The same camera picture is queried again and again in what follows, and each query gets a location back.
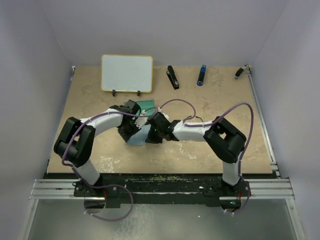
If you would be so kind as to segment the light blue cleaning cloth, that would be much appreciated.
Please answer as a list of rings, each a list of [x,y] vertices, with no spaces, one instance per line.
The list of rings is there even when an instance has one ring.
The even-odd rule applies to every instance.
[[[137,133],[129,138],[127,145],[131,146],[142,146],[146,143],[151,126],[144,125]]]

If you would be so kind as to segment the black stapler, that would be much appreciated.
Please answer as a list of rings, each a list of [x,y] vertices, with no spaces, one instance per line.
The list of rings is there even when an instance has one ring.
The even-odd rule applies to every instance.
[[[179,85],[178,79],[175,75],[175,71],[171,65],[167,66],[166,75],[167,75],[168,79],[170,80],[170,83],[171,83],[173,89],[174,90],[179,89],[180,85]]]

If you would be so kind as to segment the blue stapler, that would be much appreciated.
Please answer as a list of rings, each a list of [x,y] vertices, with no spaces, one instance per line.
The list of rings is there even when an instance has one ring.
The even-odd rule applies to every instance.
[[[201,68],[200,68],[200,71],[199,71],[199,75],[198,75],[198,79],[197,79],[197,82],[196,84],[198,86],[202,86],[204,84],[204,79],[205,79],[205,74],[206,74],[206,68],[207,66],[206,65],[202,65]]]

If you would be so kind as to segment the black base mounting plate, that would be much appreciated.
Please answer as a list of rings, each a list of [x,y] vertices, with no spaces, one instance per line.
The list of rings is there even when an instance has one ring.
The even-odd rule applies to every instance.
[[[251,196],[250,185],[240,179],[234,186],[220,173],[103,173],[88,186],[77,180],[74,196],[86,201],[97,199],[100,207],[119,208],[122,204],[205,205],[238,210],[242,198]]]

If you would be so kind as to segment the green lined glasses case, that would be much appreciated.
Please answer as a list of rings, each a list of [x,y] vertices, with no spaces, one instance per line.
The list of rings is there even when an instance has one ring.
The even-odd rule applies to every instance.
[[[131,114],[134,115],[152,115],[155,112],[155,101],[153,99],[147,100],[128,100],[124,102],[125,107],[133,107]]]

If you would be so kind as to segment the aluminium rail frame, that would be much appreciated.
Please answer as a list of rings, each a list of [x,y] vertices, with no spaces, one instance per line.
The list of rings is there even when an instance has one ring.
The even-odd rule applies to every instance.
[[[208,67],[198,87],[198,67],[174,68],[179,90],[173,90],[166,68],[153,69],[153,90],[145,96],[171,120],[193,111],[212,121],[239,102],[227,119],[244,134],[253,129],[242,162],[251,197],[243,197],[236,214],[203,204],[122,204],[103,208],[97,199],[74,195],[77,177],[52,154],[48,174],[33,185],[23,240],[303,240],[291,182],[274,170],[277,163],[260,110],[252,78],[233,81],[235,67]],[[112,128],[93,143],[91,161],[102,174],[222,174],[222,162],[205,142],[164,141],[127,145]]]

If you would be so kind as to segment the black handled tool at corner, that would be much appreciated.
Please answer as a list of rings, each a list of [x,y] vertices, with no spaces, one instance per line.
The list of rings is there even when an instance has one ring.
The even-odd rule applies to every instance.
[[[234,77],[233,77],[233,80],[234,81],[237,81],[239,79],[239,77],[243,74],[243,73],[246,73],[246,74],[250,74],[251,73],[251,68],[250,68],[250,65],[247,63],[247,64],[244,64],[243,66],[241,66],[235,73]]]

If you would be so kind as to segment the small whiteboard yellow frame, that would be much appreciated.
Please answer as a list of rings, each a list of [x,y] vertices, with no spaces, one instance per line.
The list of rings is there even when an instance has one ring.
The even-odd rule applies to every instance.
[[[153,57],[102,55],[100,89],[111,93],[150,93],[153,89]]]

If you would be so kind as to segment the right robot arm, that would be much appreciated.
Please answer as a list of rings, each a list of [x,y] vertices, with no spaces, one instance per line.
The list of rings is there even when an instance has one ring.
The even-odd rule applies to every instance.
[[[156,113],[146,121],[150,125],[147,140],[158,144],[166,141],[206,142],[222,161],[222,190],[228,196],[240,190],[241,159],[246,148],[246,136],[224,117],[212,122],[186,124],[169,121],[163,113]]]

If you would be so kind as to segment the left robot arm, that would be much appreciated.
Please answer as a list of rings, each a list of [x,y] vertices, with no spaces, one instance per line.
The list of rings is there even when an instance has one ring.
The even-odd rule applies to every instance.
[[[124,105],[113,105],[91,117],[70,117],[62,127],[53,151],[61,157],[61,164],[70,167],[85,184],[85,190],[91,196],[98,196],[106,186],[90,159],[95,137],[117,128],[127,141],[140,130],[136,121],[145,114],[135,101],[128,100]]]

